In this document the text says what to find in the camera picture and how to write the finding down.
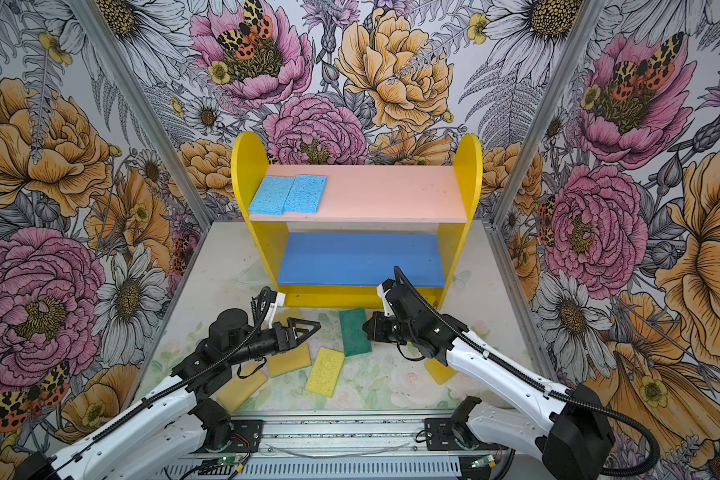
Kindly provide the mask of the green scouring sponge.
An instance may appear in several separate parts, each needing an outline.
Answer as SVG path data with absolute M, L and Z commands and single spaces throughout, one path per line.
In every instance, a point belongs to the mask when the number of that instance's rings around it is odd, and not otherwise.
M 343 351 L 346 357 L 372 352 L 371 342 L 363 325 L 367 321 L 363 308 L 343 310 L 339 312 Z

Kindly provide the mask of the light blue sponge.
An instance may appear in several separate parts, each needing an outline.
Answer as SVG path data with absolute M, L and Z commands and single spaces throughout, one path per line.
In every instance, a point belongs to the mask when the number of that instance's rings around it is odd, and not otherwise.
M 281 216 L 294 177 L 265 176 L 249 206 L 252 215 Z

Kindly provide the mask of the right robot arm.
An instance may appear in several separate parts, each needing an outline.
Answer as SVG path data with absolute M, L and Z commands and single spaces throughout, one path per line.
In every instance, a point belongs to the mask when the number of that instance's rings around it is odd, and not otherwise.
M 463 373 L 512 405 L 501 414 L 470 400 L 459 407 L 461 438 L 500 444 L 539 459 L 556 479 L 603 475 L 615 436 L 597 395 L 570 389 L 517 364 L 458 319 L 435 310 L 408 284 L 377 287 L 383 308 L 363 329 L 374 342 L 413 345 L 425 358 Z

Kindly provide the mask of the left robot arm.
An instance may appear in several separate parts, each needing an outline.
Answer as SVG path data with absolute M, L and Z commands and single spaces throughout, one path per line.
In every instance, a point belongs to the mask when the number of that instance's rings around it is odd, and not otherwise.
M 131 455 L 154 471 L 186 453 L 223 449 L 232 437 L 230 414 L 212 396 L 232 379 L 233 366 L 295 350 L 320 328 L 293 317 L 263 328 L 242 309 L 224 310 L 207 338 L 138 403 L 51 457 L 31 455 L 15 476 L 107 479 Z

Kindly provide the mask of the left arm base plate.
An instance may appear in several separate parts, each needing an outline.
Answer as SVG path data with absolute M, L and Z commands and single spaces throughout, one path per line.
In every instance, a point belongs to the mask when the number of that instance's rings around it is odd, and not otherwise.
M 252 454 L 262 440 L 261 420 L 229 420 L 203 430 L 201 443 L 189 454 Z

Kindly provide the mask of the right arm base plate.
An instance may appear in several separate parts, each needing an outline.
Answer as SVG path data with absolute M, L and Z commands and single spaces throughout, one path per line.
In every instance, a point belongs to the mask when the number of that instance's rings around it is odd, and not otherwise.
M 503 445 L 478 440 L 465 423 L 450 418 L 426 418 L 424 435 L 429 451 L 498 451 L 503 448 Z

